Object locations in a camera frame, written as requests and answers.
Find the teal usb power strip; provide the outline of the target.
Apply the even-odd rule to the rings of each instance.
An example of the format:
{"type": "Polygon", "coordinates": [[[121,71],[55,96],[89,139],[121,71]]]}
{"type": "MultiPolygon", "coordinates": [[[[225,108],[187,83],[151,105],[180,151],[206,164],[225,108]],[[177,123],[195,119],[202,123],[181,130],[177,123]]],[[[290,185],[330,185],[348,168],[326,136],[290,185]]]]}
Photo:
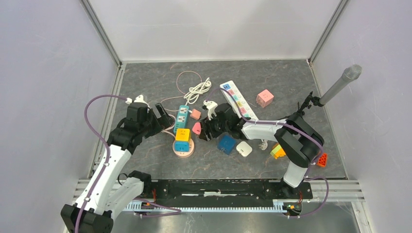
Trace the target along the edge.
{"type": "Polygon", "coordinates": [[[173,132],[177,133],[178,129],[187,127],[187,120],[189,115],[189,107],[187,105],[180,105],[176,116],[176,122],[173,132]]]}

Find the blue cube plug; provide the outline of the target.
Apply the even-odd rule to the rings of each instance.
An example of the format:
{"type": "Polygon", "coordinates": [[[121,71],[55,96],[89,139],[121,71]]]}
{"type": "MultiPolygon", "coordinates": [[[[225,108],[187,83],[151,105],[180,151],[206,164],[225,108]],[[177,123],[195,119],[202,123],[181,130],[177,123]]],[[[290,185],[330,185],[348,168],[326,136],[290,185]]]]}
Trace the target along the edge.
{"type": "Polygon", "coordinates": [[[236,140],[229,135],[224,135],[222,139],[217,144],[217,149],[221,152],[229,155],[234,149],[236,140]]]}

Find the yellow cube plug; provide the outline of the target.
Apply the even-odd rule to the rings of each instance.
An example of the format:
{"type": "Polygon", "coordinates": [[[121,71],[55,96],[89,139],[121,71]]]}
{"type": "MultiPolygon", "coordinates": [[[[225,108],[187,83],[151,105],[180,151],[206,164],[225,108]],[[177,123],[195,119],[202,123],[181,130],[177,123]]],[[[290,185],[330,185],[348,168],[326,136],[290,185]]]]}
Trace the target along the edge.
{"type": "Polygon", "coordinates": [[[186,128],[178,128],[175,134],[175,140],[181,142],[189,142],[191,140],[191,131],[186,128]]]}

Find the pink rounded plug adapter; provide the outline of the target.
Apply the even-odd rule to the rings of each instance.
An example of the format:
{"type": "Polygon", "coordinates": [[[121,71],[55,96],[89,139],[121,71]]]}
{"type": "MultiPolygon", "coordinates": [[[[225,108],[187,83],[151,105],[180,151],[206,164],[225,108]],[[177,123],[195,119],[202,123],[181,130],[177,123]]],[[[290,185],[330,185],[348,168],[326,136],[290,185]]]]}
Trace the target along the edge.
{"type": "Polygon", "coordinates": [[[202,131],[202,126],[200,122],[196,122],[192,127],[192,132],[196,135],[200,135],[202,131]]]}

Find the salmon pink usb charger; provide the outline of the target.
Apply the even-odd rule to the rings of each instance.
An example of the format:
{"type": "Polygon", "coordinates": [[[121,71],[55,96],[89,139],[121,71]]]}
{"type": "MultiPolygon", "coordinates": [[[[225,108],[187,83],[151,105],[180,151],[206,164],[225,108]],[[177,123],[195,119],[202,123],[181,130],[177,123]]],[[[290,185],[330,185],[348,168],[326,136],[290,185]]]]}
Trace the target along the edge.
{"type": "Polygon", "coordinates": [[[190,112],[190,117],[195,120],[199,120],[201,118],[201,112],[196,109],[192,109],[190,112]]]}

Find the light blue plug adapter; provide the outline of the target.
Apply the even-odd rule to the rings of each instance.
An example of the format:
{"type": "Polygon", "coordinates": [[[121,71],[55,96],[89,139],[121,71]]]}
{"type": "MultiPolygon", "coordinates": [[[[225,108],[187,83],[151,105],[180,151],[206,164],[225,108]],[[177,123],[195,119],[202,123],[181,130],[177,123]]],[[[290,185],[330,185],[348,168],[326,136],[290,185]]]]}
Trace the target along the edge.
{"type": "Polygon", "coordinates": [[[173,146],[176,152],[189,152],[190,151],[189,141],[175,141],[173,146]]]}

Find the white power strip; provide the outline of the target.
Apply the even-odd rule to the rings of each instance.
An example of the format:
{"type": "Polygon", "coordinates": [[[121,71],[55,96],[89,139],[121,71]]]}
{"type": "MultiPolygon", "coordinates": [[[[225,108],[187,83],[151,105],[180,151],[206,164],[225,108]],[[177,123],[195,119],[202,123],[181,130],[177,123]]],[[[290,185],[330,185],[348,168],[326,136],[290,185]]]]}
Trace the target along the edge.
{"type": "Polygon", "coordinates": [[[258,120],[257,115],[233,81],[220,84],[220,88],[224,89],[222,93],[239,117],[243,116],[252,120],[258,120]]]}

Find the white cube plug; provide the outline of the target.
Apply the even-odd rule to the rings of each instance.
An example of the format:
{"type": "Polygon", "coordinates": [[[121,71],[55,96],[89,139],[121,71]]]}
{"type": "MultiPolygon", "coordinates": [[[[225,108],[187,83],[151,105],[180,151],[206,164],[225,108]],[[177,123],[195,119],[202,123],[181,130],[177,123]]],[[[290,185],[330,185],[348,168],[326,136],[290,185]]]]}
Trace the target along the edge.
{"type": "Polygon", "coordinates": [[[247,157],[252,151],[252,147],[245,141],[241,141],[236,145],[236,151],[242,156],[247,157]]]}

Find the pink shape sorter toy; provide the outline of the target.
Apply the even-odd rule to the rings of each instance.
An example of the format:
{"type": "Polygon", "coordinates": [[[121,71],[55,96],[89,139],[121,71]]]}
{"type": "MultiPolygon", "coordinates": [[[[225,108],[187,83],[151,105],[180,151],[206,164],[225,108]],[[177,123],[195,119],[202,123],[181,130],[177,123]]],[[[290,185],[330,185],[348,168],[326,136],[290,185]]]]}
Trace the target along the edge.
{"type": "Polygon", "coordinates": [[[175,149],[175,144],[176,143],[177,143],[177,141],[174,141],[172,149],[173,149],[174,154],[177,157],[179,157],[179,158],[188,158],[194,153],[194,142],[193,142],[192,139],[189,141],[189,150],[188,151],[177,151],[175,149]]]}

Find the pink cube plug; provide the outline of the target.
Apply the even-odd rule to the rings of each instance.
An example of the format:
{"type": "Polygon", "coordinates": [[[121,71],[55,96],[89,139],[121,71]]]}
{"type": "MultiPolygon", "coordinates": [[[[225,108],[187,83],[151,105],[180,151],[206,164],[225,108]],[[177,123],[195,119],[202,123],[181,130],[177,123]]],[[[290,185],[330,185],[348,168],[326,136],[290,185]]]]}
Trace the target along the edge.
{"type": "Polygon", "coordinates": [[[259,106],[265,108],[272,103],[273,99],[274,95],[269,90],[265,89],[257,95],[256,102],[259,106]]]}

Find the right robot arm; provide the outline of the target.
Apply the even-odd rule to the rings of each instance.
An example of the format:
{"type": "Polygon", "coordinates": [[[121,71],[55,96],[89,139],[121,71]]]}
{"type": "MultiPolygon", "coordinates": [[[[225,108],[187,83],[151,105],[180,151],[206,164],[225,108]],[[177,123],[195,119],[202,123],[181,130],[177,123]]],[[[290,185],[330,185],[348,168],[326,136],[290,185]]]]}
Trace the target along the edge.
{"type": "Polygon", "coordinates": [[[209,141],[228,133],[239,140],[277,142],[290,161],[282,178],[281,193],[293,198],[300,192],[300,183],[310,164],[323,151],[325,141],[299,114],[268,121],[238,115],[229,103],[205,101],[203,109],[207,110],[207,117],[200,121],[200,139],[209,141]]]}

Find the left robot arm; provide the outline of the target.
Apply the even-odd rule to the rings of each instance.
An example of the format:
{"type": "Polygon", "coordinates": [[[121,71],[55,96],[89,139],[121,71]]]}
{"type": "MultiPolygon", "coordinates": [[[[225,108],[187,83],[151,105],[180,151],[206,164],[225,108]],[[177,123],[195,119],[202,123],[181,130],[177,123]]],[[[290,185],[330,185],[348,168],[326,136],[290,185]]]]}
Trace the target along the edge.
{"type": "Polygon", "coordinates": [[[155,107],[159,116],[144,101],[131,103],[125,118],[110,132],[106,152],[84,192],[74,204],[66,204],[61,210],[71,233],[109,233],[118,215],[135,197],[151,195],[151,176],[142,172],[132,172],[117,191],[111,190],[142,140],[172,126],[173,119],[163,106],[157,103],[155,107]]]}

